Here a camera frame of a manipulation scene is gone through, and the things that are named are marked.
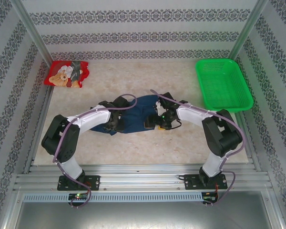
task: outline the aluminum frame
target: aluminum frame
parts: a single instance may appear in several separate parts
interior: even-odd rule
[[[234,59],[244,40],[251,31],[257,17],[263,10],[267,0],[257,0],[245,27],[238,37],[229,58]],[[20,15],[27,30],[32,35],[42,56],[49,65],[52,62],[46,46],[33,25],[27,11],[20,0],[12,0],[14,8]],[[0,224],[1,229],[14,229],[20,214],[24,197],[29,193],[43,193],[45,195],[53,193],[63,193],[57,191],[58,177],[61,175],[56,166],[32,166],[37,147],[42,133],[42,126],[50,105],[52,89],[48,91],[46,103],[41,113],[38,123],[38,132],[34,140],[34,147],[30,152],[25,174],[18,174],[13,187],[13,191],[6,207],[6,214]],[[236,120],[240,127],[248,134],[245,120],[242,113],[236,114]],[[255,154],[251,140],[248,139],[246,146],[248,163],[246,164],[226,164],[225,170],[232,170],[236,173],[236,182],[231,191],[260,191],[268,213],[269,220],[274,229],[285,229],[281,209],[276,199],[270,177],[267,172],[262,172],[257,156]],[[177,176],[182,174],[198,173],[201,165],[126,165],[126,166],[82,166],[87,175],[100,175],[100,191],[97,193],[185,193],[184,184],[178,180]],[[228,185],[231,184],[232,176],[227,174]]]

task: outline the metal profile rail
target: metal profile rail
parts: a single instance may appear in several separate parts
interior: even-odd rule
[[[185,190],[184,182],[178,176],[198,174],[200,167],[201,165],[82,166],[87,175],[101,176],[98,192],[186,192],[188,190]],[[251,158],[247,164],[226,164],[224,169],[236,173],[232,191],[272,189],[268,173],[257,172]],[[59,176],[61,171],[56,166],[32,166],[29,174],[17,175],[13,191],[61,193],[57,191]],[[226,174],[226,180],[230,185],[233,176]]]
[[[25,194],[24,203],[66,203],[68,193],[30,193]],[[89,202],[94,203],[125,203],[125,202],[188,202],[203,201],[201,192],[194,193],[94,193]]]

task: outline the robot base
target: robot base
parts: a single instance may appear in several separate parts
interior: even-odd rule
[[[85,175],[84,180],[81,181],[85,185],[89,186],[91,191],[98,191],[100,187],[100,176],[89,176]],[[87,191],[87,188],[83,186],[79,186],[75,182],[68,179],[66,176],[60,176],[58,185],[58,191]]]
[[[206,189],[227,189],[227,181],[224,174],[216,175],[212,177],[206,186],[203,185],[199,178],[199,174],[186,174],[179,176],[180,180],[184,181],[186,190],[206,190]]]

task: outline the enclosure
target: enclosure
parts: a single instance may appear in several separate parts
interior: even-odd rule
[[[236,61],[254,101],[232,114],[247,144],[224,165],[225,199],[205,207],[178,179],[210,152],[182,122],[83,133],[75,158],[99,190],[71,209],[41,146],[53,118],[150,89],[204,107],[195,65],[215,58]],[[82,88],[44,85],[55,60],[89,62]],[[286,1],[0,0],[0,228],[32,227],[286,228]]]

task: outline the red snack bag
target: red snack bag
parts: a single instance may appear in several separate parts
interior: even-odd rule
[[[89,75],[87,67],[88,62],[85,61],[53,61],[44,84],[58,87],[82,87],[82,81]]]

